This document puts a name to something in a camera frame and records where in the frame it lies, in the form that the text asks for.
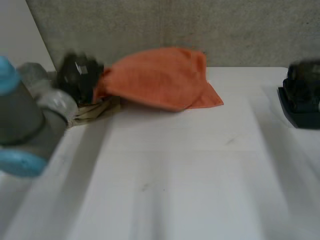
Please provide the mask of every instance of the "gray wall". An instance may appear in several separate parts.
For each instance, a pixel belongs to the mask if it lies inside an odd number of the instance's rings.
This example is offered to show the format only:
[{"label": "gray wall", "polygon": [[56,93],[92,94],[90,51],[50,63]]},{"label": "gray wall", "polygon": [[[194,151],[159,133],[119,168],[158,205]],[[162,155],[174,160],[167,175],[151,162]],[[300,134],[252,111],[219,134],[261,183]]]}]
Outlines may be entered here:
[{"label": "gray wall", "polygon": [[54,64],[68,50],[106,64],[145,49],[195,47],[209,66],[320,57],[320,0],[27,0]]}]

